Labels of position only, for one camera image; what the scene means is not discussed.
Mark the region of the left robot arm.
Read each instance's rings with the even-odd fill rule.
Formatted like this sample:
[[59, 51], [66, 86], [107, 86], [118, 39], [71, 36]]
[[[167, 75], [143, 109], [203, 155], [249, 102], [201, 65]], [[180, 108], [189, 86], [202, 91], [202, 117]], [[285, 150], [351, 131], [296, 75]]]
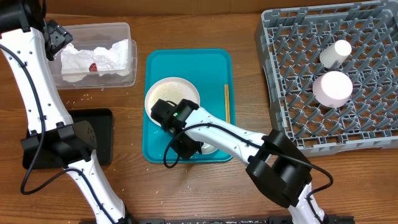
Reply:
[[[34, 194], [68, 174], [85, 196], [96, 223], [135, 223], [100, 166], [92, 125], [74, 122], [59, 97], [48, 62], [73, 37], [54, 20], [46, 21], [45, 15], [45, 1], [1, 1], [1, 51], [24, 102], [30, 134], [21, 141], [27, 162], [21, 194]], [[54, 162], [62, 171], [26, 190], [40, 160]]]

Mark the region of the grey bowl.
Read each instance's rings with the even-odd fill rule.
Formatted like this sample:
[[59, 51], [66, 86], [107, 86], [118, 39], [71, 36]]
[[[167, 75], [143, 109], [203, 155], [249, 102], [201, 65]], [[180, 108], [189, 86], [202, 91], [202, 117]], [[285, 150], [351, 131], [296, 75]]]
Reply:
[[202, 154], [211, 154], [211, 153], [214, 153], [215, 151], [217, 151], [217, 148], [212, 146], [212, 145], [210, 145], [210, 144], [204, 143], [201, 146], [201, 153]]

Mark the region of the white cup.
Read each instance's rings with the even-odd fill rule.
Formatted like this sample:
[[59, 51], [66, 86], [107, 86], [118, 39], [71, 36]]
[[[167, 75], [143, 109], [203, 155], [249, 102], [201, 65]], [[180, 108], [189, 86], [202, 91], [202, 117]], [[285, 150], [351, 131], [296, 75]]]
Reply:
[[337, 40], [320, 54], [320, 62], [329, 69], [335, 62], [342, 64], [351, 54], [352, 46], [346, 40]]

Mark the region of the white napkin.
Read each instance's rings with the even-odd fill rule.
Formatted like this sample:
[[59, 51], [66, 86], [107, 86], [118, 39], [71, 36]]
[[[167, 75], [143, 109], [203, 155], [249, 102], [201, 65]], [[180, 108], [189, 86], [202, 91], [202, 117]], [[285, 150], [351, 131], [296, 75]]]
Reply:
[[94, 50], [77, 50], [68, 44], [61, 52], [62, 78], [78, 82], [86, 77], [92, 63], [96, 64], [99, 76], [116, 70], [125, 70], [129, 65], [129, 40], [116, 42], [110, 49], [96, 47]]

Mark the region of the red snack wrapper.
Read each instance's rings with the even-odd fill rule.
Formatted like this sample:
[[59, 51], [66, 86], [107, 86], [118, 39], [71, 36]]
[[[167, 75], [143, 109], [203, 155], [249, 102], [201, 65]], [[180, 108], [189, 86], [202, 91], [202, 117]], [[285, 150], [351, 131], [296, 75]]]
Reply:
[[92, 63], [89, 67], [89, 71], [90, 72], [96, 72], [97, 71], [97, 67], [95, 63]]

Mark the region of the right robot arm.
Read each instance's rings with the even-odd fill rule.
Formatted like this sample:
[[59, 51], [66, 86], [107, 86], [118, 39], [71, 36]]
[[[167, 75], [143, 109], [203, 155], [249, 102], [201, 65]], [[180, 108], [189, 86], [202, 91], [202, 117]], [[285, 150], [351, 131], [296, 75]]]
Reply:
[[293, 223], [326, 222], [313, 197], [310, 172], [315, 166], [282, 132], [241, 129], [186, 99], [179, 104], [157, 100], [150, 116], [172, 136], [166, 148], [173, 149], [178, 159], [202, 154], [205, 144], [213, 146], [241, 161], [257, 189], [288, 209]]

